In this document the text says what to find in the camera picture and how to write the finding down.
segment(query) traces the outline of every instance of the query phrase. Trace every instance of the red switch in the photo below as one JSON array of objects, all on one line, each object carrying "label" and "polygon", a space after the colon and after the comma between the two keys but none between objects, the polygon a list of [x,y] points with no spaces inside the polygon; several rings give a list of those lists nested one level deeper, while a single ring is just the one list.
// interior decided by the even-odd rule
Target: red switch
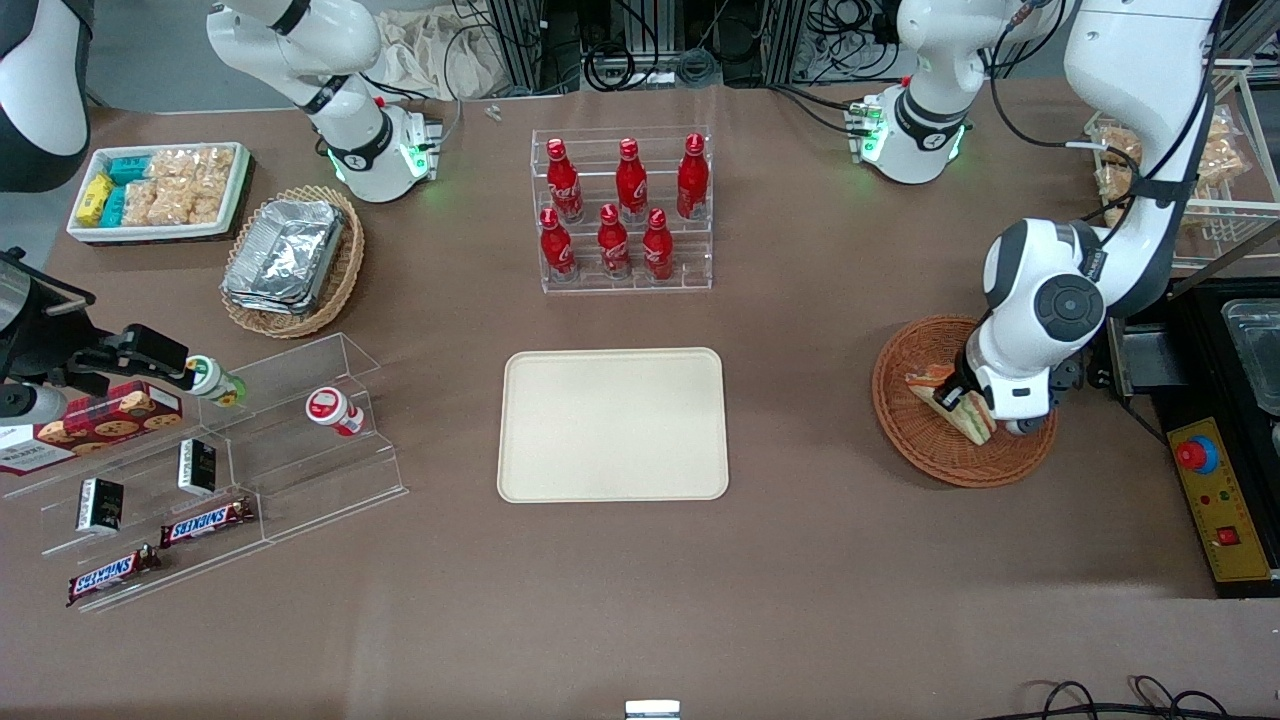
[{"label": "red switch", "polygon": [[1204,436],[1178,443],[1174,448],[1174,460],[1193,473],[1207,475],[1217,469],[1217,446]]},{"label": "red switch", "polygon": [[1240,534],[1231,527],[1219,528],[1217,544],[1240,544]]}]

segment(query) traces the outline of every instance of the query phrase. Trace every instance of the round wicker basket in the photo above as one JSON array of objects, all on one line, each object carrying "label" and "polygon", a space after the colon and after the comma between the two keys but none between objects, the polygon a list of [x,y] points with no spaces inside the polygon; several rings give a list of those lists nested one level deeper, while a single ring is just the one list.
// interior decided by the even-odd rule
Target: round wicker basket
[{"label": "round wicker basket", "polygon": [[[334,252],[333,264],[329,266],[329,275],[325,278],[324,290],[320,292],[320,304],[308,315],[285,315],[280,313],[264,313],[262,310],[250,310],[233,304],[227,295],[223,295],[223,306],[230,314],[237,325],[262,333],[269,337],[288,340],[308,336],[328,325],[342,311],[343,305],[351,297],[351,291],[356,287],[356,275],[360,274],[360,263],[365,259],[365,231],[360,227],[360,218],[351,201],[342,193],[328,187],[296,187],[285,190],[273,200],[302,200],[330,202],[346,214],[346,223],[342,227],[340,243]],[[230,258],[227,266],[236,260],[241,247],[244,245],[244,236],[250,225],[266,208],[266,202],[253,211],[253,215],[241,225],[239,234],[236,236],[236,245],[232,246]]]},{"label": "round wicker basket", "polygon": [[954,363],[977,324],[964,315],[933,315],[899,331],[876,360],[872,401],[884,434],[911,465],[945,483],[989,488],[1025,478],[1044,460],[1057,433],[1057,413],[1029,436],[1014,436],[1001,427],[978,446],[913,395],[905,382],[908,373],[932,363]]}]

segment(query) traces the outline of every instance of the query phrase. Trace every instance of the green led light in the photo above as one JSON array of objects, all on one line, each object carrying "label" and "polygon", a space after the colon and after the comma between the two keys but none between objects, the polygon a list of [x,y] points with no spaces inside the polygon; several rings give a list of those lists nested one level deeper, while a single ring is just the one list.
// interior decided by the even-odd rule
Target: green led light
[{"label": "green led light", "polygon": [[347,182],[347,176],[342,174],[342,165],[338,163],[338,159],[333,156],[333,151],[329,151],[329,161],[333,163],[333,172],[338,173],[338,179]]},{"label": "green led light", "polygon": [[417,147],[401,145],[401,155],[404,158],[404,163],[408,165],[408,172],[413,173],[413,177],[420,178],[426,174],[425,151],[419,150]]},{"label": "green led light", "polygon": [[964,140],[964,126],[960,126],[960,129],[956,131],[956,141],[955,141],[955,145],[951,146],[951,154],[947,155],[947,163],[950,163],[951,160],[955,160],[956,155],[960,154],[960,141],[961,140]]},{"label": "green led light", "polygon": [[882,147],[884,147],[884,136],[878,132],[872,135],[870,141],[863,146],[863,160],[869,163],[879,160]]}]

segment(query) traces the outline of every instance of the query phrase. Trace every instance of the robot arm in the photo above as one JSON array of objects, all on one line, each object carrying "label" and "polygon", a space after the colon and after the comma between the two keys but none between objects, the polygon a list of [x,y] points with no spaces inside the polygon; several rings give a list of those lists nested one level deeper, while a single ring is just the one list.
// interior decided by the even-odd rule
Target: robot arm
[{"label": "robot arm", "polygon": [[79,169],[92,19],[92,0],[0,3],[0,192],[52,190]]},{"label": "robot arm", "polygon": [[991,49],[1001,36],[1010,44],[1043,37],[1076,1],[902,0],[897,32],[919,61],[910,85],[892,86],[863,101],[863,108],[879,109],[879,120],[861,128],[869,136],[859,159],[908,184],[942,174],[986,79],[978,51]]},{"label": "robot arm", "polygon": [[[108,379],[145,375],[191,389],[187,347],[133,324],[122,333],[96,328],[84,309],[92,293],[22,263],[22,250],[0,252],[0,427],[51,423],[67,398],[59,387],[105,396]],[[45,383],[54,387],[44,387]]]},{"label": "robot arm", "polygon": [[338,177],[361,200],[396,200],[428,177],[422,115],[380,108],[360,77],[381,50],[378,24],[360,3],[224,0],[206,29],[224,63],[310,115]]},{"label": "robot arm", "polygon": [[1021,220],[996,240],[983,269],[989,314],[940,389],[945,407],[972,389],[996,419],[1047,415],[1052,368],[1079,351],[1106,314],[1142,310],[1169,282],[1212,113],[1201,44],[1220,0],[1147,1],[1160,14],[1142,1],[1084,0],[1066,53],[1073,90],[1142,140],[1129,215],[1115,232]]}]

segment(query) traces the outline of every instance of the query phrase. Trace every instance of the brown tablecloth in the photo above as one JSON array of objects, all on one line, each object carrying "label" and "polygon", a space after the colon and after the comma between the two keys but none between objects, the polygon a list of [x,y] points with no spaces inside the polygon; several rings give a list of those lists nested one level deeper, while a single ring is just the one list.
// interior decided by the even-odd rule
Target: brown tablecloth
[{"label": "brown tablecloth", "polygon": [[[1007,97],[1042,137],[1088,117],[1060,81]],[[983,97],[946,174],[902,187],[765,91],[499,104],[500,124],[467,106],[438,182],[360,205],[367,256],[330,328],[384,364],[379,427],[412,492],[104,615],[61,607],[69,569],[41,560],[38,512],[0,503],[0,715],[603,719],[673,697],[694,720],[941,720],[1038,707],[1044,679],[1126,701],[1135,673],[1280,710],[1280,606],[1208,600],[1167,450],[1101,393],[1070,396],[1051,459],[996,491],[931,482],[876,424],[881,345],[979,313],[1010,222],[1094,208],[1087,152],[1018,142]],[[104,146],[244,142],[251,206],[334,182],[297,111],[95,120]],[[716,133],[716,288],[545,297],[530,131],[691,122]],[[143,322],[236,366],[289,343],[227,318],[227,250],[63,237],[49,268],[99,293],[100,325]],[[723,357],[724,497],[498,497],[508,356],[655,346]],[[618,461],[662,462],[643,439]]]}]

